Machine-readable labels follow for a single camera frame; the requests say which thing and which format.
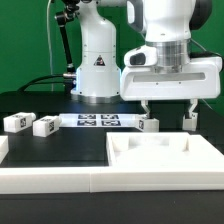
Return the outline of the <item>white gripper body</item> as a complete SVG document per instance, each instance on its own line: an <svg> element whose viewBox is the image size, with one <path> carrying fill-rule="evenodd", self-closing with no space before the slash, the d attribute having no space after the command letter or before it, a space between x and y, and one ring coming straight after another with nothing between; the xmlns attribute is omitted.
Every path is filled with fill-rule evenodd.
<svg viewBox="0 0 224 224"><path fill-rule="evenodd" d="M120 95L125 101L216 98L220 56L193 58L177 71L160 70L159 50L143 45L124 56Z"/></svg>

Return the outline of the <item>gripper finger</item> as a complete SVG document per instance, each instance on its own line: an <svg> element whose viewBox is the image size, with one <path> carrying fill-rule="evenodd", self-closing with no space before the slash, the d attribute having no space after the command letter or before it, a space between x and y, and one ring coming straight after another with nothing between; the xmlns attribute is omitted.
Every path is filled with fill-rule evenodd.
<svg viewBox="0 0 224 224"><path fill-rule="evenodd" d="M190 100L189 107L188 107L187 112L185 114L185 117L187 119L193 119L197 116L197 113L195 112L195 108L197 107L197 105L198 105L198 100L197 99L191 99Z"/></svg>
<svg viewBox="0 0 224 224"><path fill-rule="evenodd" d="M147 119L150 119L150 107L149 107L149 104L148 104L148 101L147 100L142 100L141 101L141 107L143 108L144 112L145 112L145 115L146 115L146 118Z"/></svg>

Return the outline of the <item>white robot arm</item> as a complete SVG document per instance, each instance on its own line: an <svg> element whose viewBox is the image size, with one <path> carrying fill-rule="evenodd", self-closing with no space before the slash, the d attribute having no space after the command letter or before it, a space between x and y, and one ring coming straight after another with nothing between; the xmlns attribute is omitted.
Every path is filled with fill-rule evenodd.
<svg viewBox="0 0 224 224"><path fill-rule="evenodd" d="M145 44L127 52L124 69L116 66L116 29L97 12L99 5L124 5L128 24L145 36ZM220 94L222 59L189 53L190 22L205 0L90 0L80 4L82 63L74 97L86 102L115 98L139 101L146 113L151 100L199 99Z"/></svg>

